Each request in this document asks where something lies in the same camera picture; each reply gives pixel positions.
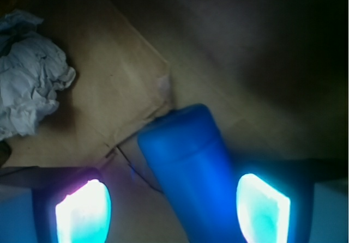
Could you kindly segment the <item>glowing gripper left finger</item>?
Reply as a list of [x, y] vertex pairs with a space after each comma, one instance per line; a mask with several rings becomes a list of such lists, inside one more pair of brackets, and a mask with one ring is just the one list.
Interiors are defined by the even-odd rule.
[[39, 242], [105, 242], [112, 200], [94, 167], [35, 168], [33, 212]]

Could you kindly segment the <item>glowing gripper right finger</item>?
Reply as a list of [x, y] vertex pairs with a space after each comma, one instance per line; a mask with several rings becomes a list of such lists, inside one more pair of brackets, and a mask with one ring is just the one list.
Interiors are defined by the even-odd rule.
[[313, 201], [305, 163], [237, 168], [237, 218], [246, 242], [309, 242]]

